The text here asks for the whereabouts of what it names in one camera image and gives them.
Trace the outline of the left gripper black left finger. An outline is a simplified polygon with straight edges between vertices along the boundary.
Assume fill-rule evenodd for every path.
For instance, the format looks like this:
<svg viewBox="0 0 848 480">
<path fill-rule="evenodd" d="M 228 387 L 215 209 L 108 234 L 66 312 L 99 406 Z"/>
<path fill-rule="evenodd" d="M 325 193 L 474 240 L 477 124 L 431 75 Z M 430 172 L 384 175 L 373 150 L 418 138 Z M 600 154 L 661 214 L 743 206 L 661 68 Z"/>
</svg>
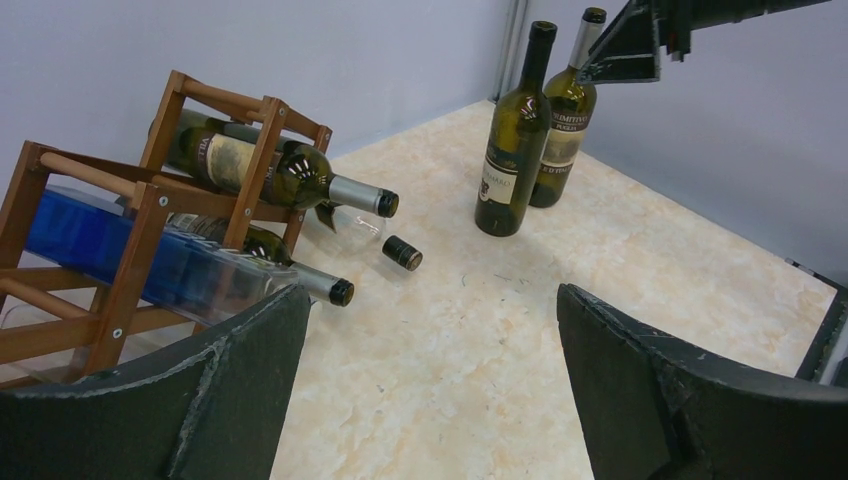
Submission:
<svg viewBox="0 0 848 480">
<path fill-rule="evenodd" d="M 3 391 L 2 477 L 268 478 L 310 309 L 291 285 L 75 383 Z"/>
</svg>

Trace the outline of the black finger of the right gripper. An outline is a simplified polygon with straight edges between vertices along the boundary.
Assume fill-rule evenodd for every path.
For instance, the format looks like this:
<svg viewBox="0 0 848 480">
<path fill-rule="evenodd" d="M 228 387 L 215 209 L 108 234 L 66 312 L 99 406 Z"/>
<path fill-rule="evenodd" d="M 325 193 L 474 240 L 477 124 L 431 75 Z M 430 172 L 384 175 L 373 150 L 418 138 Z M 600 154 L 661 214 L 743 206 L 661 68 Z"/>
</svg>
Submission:
<svg viewBox="0 0 848 480">
<path fill-rule="evenodd" d="M 628 1 L 578 70 L 582 85 L 653 83 L 660 80 L 654 1 Z"/>
</svg>

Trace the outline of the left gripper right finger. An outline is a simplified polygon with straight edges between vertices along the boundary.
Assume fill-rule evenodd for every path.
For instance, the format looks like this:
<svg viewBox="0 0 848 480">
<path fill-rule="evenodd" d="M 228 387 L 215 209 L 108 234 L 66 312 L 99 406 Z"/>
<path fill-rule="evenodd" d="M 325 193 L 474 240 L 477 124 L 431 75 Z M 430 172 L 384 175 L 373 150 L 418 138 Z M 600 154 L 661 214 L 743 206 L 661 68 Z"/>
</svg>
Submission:
<svg viewBox="0 0 848 480">
<path fill-rule="evenodd" d="M 597 479 L 843 479 L 847 392 L 725 358 L 583 288 L 557 320 Z"/>
</svg>

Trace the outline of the dark green wine bottle front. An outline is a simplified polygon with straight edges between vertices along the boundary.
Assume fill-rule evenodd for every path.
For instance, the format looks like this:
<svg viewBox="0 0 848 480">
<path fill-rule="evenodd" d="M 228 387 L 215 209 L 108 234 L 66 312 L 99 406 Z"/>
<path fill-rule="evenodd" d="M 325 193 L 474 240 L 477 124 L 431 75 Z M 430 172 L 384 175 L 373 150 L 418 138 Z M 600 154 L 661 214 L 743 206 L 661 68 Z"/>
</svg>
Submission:
<svg viewBox="0 0 848 480">
<path fill-rule="evenodd" d="M 221 243 L 229 227 L 229 220 L 190 213 L 170 213 L 166 224 Z M 293 269 L 298 273 L 300 283 L 313 298 L 338 307 L 346 307 L 354 297 L 355 285 L 351 281 L 294 261 L 282 237 L 270 230 L 250 226 L 241 251 L 278 266 Z"/>
</svg>

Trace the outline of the dark green wine bottle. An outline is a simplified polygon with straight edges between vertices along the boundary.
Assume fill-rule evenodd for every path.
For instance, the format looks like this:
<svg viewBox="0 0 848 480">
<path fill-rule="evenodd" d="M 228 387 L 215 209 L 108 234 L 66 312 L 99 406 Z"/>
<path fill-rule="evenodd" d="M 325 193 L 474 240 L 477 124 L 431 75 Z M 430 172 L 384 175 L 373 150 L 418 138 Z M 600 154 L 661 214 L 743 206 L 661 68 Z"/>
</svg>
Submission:
<svg viewBox="0 0 848 480">
<path fill-rule="evenodd" d="M 165 164 L 201 182 L 237 193 L 248 180 L 248 166 L 260 131 L 183 109 Z M 305 210 L 322 202 L 347 205 L 391 218 L 399 205 L 395 192 L 332 171 L 317 148 L 299 140 L 278 138 L 263 173 L 262 201 Z"/>
<path fill-rule="evenodd" d="M 229 220 L 190 213 L 170 213 L 166 224 L 221 243 L 229 227 Z M 282 237 L 270 230 L 250 226 L 241 251 L 278 266 L 293 269 L 298 273 L 300 283 L 313 298 L 338 307 L 346 307 L 354 297 L 355 285 L 351 281 L 294 261 Z"/>
</svg>

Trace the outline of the brown wooden wine rack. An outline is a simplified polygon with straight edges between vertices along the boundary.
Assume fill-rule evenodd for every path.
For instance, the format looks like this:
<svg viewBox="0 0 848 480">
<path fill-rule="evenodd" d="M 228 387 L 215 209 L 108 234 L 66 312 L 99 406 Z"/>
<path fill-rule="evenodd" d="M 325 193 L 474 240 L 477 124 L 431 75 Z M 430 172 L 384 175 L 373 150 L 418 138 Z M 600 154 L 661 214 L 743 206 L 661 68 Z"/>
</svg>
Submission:
<svg viewBox="0 0 848 480">
<path fill-rule="evenodd" d="M 236 194 L 224 194 L 196 179 L 163 171 L 179 116 L 190 99 L 235 122 L 261 124 L 248 166 L 248 180 Z M 1 208 L 1 295 L 49 313 L 52 320 L 3 329 L 2 363 L 82 348 L 86 353 L 84 362 L 64 370 L 67 378 L 78 379 L 116 365 L 128 336 L 184 323 L 183 315 L 140 305 L 170 213 L 228 219 L 223 240 L 228 248 L 242 244 L 253 221 L 278 221 L 285 225 L 285 243 L 294 246 L 304 212 L 259 199 L 263 173 L 283 131 L 309 138 L 320 151 L 327 149 L 332 136 L 328 126 L 280 98 L 246 96 L 175 70 L 169 76 L 138 165 L 25 141 Z M 71 177 L 127 198 L 126 213 L 132 230 L 111 282 L 65 267 L 20 266 L 39 203 L 53 175 Z"/>
</svg>

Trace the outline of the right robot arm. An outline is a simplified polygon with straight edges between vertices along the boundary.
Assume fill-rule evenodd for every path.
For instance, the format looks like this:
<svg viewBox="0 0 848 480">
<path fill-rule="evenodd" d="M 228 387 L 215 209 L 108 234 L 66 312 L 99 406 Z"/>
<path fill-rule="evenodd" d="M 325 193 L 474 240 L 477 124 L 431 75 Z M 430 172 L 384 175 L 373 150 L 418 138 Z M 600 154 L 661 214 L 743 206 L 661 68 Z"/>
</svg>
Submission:
<svg viewBox="0 0 848 480">
<path fill-rule="evenodd" d="M 589 49 L 581 85 L 654 83 L 661 55 L 681 62 L 692 32 L 812 5 L 824 0 L 629 0 Z"/>
</svg>

